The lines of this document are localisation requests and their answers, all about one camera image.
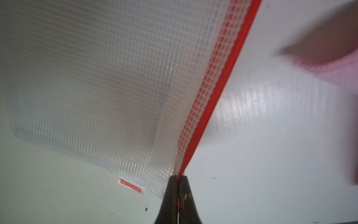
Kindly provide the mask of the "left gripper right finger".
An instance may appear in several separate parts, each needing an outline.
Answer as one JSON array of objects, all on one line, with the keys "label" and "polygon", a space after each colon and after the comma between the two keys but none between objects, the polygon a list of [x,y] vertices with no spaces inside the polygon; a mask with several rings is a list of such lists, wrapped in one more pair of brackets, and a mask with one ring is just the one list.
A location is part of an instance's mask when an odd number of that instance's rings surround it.
[{"label": "left gripper right finger", "polygon": [[179,180],[179,224],[202,224],[187,176]]}]

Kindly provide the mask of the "pink microfiber cloth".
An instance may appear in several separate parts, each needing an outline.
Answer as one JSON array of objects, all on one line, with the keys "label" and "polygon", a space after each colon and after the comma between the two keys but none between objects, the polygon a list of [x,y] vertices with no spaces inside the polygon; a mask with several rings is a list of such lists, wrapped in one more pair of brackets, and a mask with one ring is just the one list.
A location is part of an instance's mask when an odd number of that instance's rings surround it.
[{"label": "pink microfiber cloth", "polygon": [[280,50],[318,79],[358,92],[358,2],[350,1],[309,26]]}]

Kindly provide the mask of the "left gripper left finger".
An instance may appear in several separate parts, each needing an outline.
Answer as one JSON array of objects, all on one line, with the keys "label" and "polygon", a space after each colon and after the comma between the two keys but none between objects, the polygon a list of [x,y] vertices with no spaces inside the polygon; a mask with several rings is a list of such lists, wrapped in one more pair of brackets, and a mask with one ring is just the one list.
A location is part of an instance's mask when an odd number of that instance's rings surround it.
[{"label": "left gripper left finger", "polygon": [[178,178],[171,176],[155,224],[178,223]]}]

